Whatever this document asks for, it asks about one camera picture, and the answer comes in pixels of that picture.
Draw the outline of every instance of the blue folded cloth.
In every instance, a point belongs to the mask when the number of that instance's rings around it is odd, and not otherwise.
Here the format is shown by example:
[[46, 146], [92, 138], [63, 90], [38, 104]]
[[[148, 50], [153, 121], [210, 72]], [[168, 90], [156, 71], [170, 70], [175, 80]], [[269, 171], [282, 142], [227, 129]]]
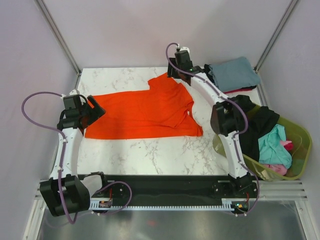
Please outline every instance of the blue folded cloth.
[[215, 85], [222, 92], [256, 86], [260, 77], [254, 72], [250, 62], [244, 57], [221, 64], [209, 65]]
[[286, 141], [285, 127], [276, 124], [268, 134], [258, 139], [261, 164], [282, 164], [286, 169], [291, 167], [292, 156], [281, 145], [280, 141]]

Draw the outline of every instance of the white wall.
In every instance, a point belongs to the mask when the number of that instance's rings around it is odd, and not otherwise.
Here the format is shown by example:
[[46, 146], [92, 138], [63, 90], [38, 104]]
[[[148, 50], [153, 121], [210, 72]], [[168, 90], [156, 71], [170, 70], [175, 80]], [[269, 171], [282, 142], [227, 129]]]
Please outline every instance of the white wall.
[[79, 66], [94, 68], [167, 66], [171, 42], [197, 65], [245, 56], [255, 66], [290, 0], [45, 2]]
[[[22, 238], [41, 178], [48, 176], [57, 134], [28, 123], [21, 103], [37, 91], [67, 93], [76, 73], [33, 0], [0, 1], [0, 239]], [[62, 101], [27, 104], [35, 120], [55, 126]]]
[[261, 69], [271, 107], [307, 128], [313, 146], [302, 178], [320, 228], [320, 1], [300, 1]]

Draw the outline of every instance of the orange shirt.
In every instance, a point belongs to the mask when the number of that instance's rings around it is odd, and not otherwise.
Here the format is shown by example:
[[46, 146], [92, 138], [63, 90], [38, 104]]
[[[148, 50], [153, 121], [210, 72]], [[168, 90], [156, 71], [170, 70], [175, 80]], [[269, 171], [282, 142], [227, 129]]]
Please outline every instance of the orange shirt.
[[148, 81], [149, 90], [94, 96], [106, 113], [86, 129], [91, 139], [145, 139], [203, 135], [192, 117], [194, 101], [167, 74]]

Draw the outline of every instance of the laundry basket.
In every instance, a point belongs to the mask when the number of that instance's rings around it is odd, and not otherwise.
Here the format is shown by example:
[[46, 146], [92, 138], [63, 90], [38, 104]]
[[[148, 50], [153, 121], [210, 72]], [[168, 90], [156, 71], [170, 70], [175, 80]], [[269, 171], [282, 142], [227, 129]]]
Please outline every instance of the laundry basket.
[[[260, 106], [256, 105], [254, 109], [247, 112], [248, 118], [250, 119], [254, 116], [259, 108]], [[244, 162], [250, 170], [255, 172], [257, 176], [265, 181], [296, 180], [300, 178], [305, 171], [312, 146], [312, 139], [307, 130], [302, 126], [299, 126], [281, 116], [277, 123], [284, 126], [286, 138], [291, 140], [294, 146], [293, 150], [289, 152], [292, 155], [292, 165], [287, 170], [286, 175], [282, 176], [276, 173], [245, 154], [243, 154]], [[226, 156], [225, 149], [218, 135], [214, 136], [212, 143], [214, 150], [218, 154]]]

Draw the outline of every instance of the marble tabletop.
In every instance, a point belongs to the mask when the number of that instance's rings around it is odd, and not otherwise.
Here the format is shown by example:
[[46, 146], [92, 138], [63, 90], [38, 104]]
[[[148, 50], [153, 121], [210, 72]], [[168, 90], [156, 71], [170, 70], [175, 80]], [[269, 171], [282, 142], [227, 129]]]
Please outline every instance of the marble tabletop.
[[[78, 90], [85, 96], [148, 90], [148, 80], [166, 71], [166, 67], [85, 68]], [[226, 175], [227, 159], [217, 154], [212, 145], [215, 135], [210, 126], [212, 110], [195, 89], [183, 84], [194, 100], [192, 113], [203, 128], [202, 137], [83, 138], [78, 156], [78, 174], [102, 171], [114, 175]], [[256, 89], [241, 94], [261, 104]]]

